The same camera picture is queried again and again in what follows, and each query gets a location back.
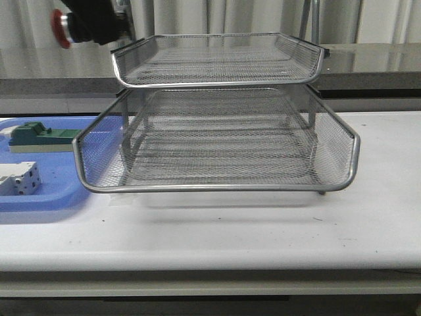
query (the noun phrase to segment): lower mesh tray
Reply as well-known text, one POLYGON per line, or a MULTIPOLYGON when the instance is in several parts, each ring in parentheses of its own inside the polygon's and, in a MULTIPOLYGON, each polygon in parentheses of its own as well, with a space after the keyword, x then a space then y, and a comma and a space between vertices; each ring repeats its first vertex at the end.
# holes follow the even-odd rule
POLYGON ((94 192, 332 191, 359 137, 304 86, 132 91, 74 149, 94 192))

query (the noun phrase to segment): wire mesh tray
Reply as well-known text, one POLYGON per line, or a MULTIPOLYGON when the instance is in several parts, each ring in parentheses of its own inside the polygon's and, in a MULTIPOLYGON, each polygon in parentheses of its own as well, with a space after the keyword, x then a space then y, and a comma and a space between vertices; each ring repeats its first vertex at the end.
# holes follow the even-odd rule
POLYGON ((73 144, 94 192, 340 190, 359 154, 302 85, 128 91, 73 144))
POLYGON ((129 88, 291 84, 314 80, 324 50, 279 33, 152 36, 113 52, 129 88))

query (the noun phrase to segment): gray countertop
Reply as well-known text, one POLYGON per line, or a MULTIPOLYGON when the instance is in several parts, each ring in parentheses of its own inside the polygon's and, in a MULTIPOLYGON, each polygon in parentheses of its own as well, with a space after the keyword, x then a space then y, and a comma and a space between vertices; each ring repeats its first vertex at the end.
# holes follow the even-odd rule
MULTIPOLYGON (((421 89, 421 43, 323 45, 319 90, 421 89)), ((108 47, 0 51, 0 95, 112 95, 120 88, 108 47)))

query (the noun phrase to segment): table surface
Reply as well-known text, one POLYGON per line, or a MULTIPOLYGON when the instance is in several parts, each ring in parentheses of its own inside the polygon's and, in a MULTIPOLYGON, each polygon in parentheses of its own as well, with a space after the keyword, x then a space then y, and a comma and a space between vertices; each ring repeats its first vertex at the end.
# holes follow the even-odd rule
POLYGON ((91 194, 2 211, 0 270, 420 268, 421 112, 341 116, 362 140, 342 191, 91 194))

